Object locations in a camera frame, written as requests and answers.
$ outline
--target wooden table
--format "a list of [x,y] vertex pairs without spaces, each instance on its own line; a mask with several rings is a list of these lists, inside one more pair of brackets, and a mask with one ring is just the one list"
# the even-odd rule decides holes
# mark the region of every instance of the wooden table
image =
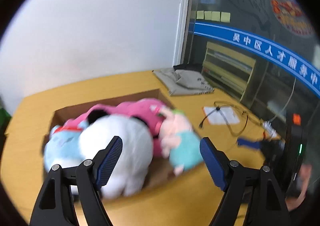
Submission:
[[[70,105],[153,89],[160,89],[169,98],[164,85],[151,71],[145,71],[85,80],[40,92],[22,101],[6,131],[1,180],[13,204],[27,222],[30,221],[43,182],[41,144],[54,111]],[[205,121],[203,129],[198,129],[204,117],[204,106],[212,106],[214,101],[224,100],[243,107],[240,103],[219,89],[215,89],[212,94],[174,96],[169,100],[185,112],[200,136],[208,136],[230,160],[238,160],[251,168],[261,167],[263,156],[260,152],[237,147],[236,138],[230,135],[227,126],[212,126]],[[240,120],[239,124],[232,126],[235,131],[240,131],[245,123],[244,118]],[[262,132],[261,127],[248,121],[243,135],[259,138]],[[104,206],[115,226],[206,226],[222,195],[223,192],[213,184],[202,164],[159,187],[143,190],[129,198],[104,202]],[[76,204],[79,223],[87,225],[79,206]],[[244,215],[245,211],[246,206],[242,206],[239,215]],[[243,219],[237,219],[235,225],[242,225]]]

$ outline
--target white wall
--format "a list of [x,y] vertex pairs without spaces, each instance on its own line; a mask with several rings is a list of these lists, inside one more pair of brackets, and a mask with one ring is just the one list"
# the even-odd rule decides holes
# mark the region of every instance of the white wall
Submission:
[[173,65],[180,0],[27,0],[0,43],[0,97]]

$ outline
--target blue plush toy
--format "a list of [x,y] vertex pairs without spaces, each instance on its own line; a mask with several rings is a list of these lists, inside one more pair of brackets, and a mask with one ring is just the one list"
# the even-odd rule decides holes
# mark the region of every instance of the blue plush toy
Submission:
[[[49,142],[44,147],[44,168],[47,172],[54,164],[62,168],[80,165],[85,158],[79,149],[79,136],[88,127],[87,120],[77,127],[55,126],[50,131]],[[71,187],[72,194],[78,194],[76,186]]]

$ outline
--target stuffed animal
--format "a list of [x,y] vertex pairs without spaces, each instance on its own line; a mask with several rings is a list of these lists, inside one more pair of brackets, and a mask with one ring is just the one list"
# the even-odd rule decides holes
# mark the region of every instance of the stuffed animal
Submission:
[[200,139],[186,116],[165,106],[151,106],[150,109],[166,117],[160,128],[159,139],[162,155],[165,158],[169,157],[174,174],[179,175],[202,162]]
[[82,132],[79,137],[82,156],[92,159],[114,136],[122,139],[123,149],[108,183],[101,188],[103,197],[108,199],[140,191],[153,155],[148,127],[135,118],[113,114],[98,118]]
[[[54,164],[62,168],[80,165],[85,158],[79,149],[79,136],[88,127],[86,120],[78,126],[55,126],[50,131],[49,141],[44,147],[44,168],[47,172]],[[71,186],[73,195],[78,195],[77,186]]]
[[69,119],[65,123],[65,125],[77,126],[80,122],[86,119],[88,119],[89,123],[93,123],[97,118],[93,118],[93,120],[90,120],[89,114],[92,111],[98,111],[98,110],[102,111],[100,112],[100,115],[98,115],[98,117],[102,117],[106,114],[122,114],[128,117],[135,117],[143,121],[148,126],[150,133],[154,138],[154,141],[153,141],[154,156],[161,157],[162,150],[160,146],[160,141],[158,139],[158,134],[164,118],[162,116],[156,115],[153,111],[151,111],[150,110],[151,105],[154,105],[159,108],[162,106],[165,106],[165,104],[162,101],[155,98],[144,98],[134,102],[122,102],[116,107],[97,104],[92,108],[90,108],[86,113],[77,117],[76,119]]

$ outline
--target orange label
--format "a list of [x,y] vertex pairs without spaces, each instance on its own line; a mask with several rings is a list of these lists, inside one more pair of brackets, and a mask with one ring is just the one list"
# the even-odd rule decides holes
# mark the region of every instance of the orange label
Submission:
[[300,126],[301,125],[301,117],[298,114],[293,114],[293,123],[295,125]]

